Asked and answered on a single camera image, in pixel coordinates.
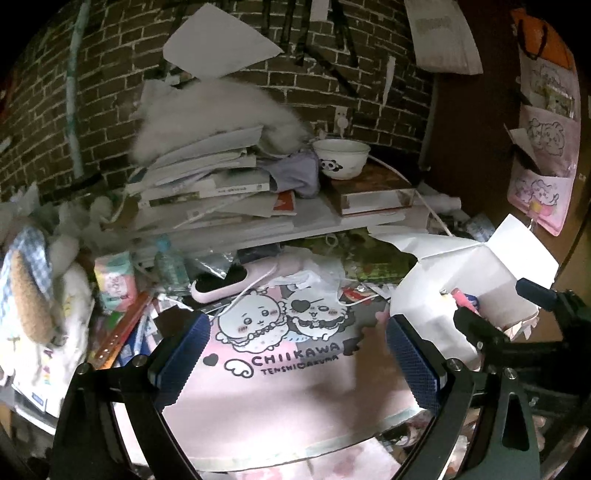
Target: blue checkered fabric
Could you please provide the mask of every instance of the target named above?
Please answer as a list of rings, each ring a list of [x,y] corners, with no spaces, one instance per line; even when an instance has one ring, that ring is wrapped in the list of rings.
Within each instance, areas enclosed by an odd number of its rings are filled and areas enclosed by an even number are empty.
[[[8,339],[18,337],[22,331],[10,286],[10,265],[16,250],[21,251],[39,291],[47,300],[53,296],[51,264],[46,256],[45,238],[38,229],[26,226],[8,249],[0,273],[0,329]]]

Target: plastic water bottle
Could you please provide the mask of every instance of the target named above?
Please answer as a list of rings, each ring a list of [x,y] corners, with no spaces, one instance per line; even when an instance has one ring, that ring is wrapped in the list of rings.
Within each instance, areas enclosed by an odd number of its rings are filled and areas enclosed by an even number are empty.
[[[156,239],[158,253],[154,257],[154,267],[162,286],[169,293],[186,294],[189,291],[189,276],[184,265],[183,256],[170,246],[167,235]]]

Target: orange bag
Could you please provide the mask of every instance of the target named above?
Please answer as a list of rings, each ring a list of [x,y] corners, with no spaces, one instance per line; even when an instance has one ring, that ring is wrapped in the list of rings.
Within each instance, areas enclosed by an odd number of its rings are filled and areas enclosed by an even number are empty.
[[[517,40],[524,53],[532,60],[539,57],[573,70],[574,58],[558,32],[546,21],[531,17],[524,8],[511,10],[517,26]]]

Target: brick wall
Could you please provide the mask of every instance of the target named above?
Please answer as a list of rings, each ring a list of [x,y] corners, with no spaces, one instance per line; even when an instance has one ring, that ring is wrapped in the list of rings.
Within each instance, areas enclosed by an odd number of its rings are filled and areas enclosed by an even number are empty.
[[[126,157],[140,124],[137,108],[142,82],[160,74],[162,46],[174,29],[179,7],[165,0],[92,0],[79,54],[79,138],[86,171],[100,170],[112,188],[132,170]],[[34,180],[47,200],[72,181],[64,136],[65,72],[78,2],[62,8],[31,40],[14,67],[17,89],[0,125],[0,141],[12,146],[0,156],[0,196]],[[269,38],[279,42],[287,1],[272,0]],[[413,64],[413,46],[402,0],[342,0],[359,68],[336,47],[331,22],[312,22],[309,44],[334,63],[359,93],[348,96],[337,80],[306,57],[294,64],[303,0],[298,0],[290,51],[233,76],[263,86],[276,100],[293,105],[315,129],[332,131],[335,106],[352,113],[351,138],[390,145],[418,157],[431,98],[431,75]],[[184,18],[201,4],[189,5]],[[234,15],[253,27],[262,22],[260,0],[230,1]],[[388,56],[397,59],[394,88],[382,107]]]

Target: blue gripper pad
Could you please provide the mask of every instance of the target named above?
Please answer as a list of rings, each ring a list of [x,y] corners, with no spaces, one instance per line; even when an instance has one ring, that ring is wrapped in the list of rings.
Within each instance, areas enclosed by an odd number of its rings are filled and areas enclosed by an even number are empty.
[[[209,341],[210,331],[208,316],[204,313],[199,314],[156,375],[154,384],[160,392],[154,400],[154,405],[158,411],[162,411],[164,407],[178,400],[189,375]]]
[[[404,378],[413,392],[418,406],[437,415],[440,408],[439,379],[429,367],[420,349],[404,332],[395,317],[388,320],[386,341],[402,368]]]

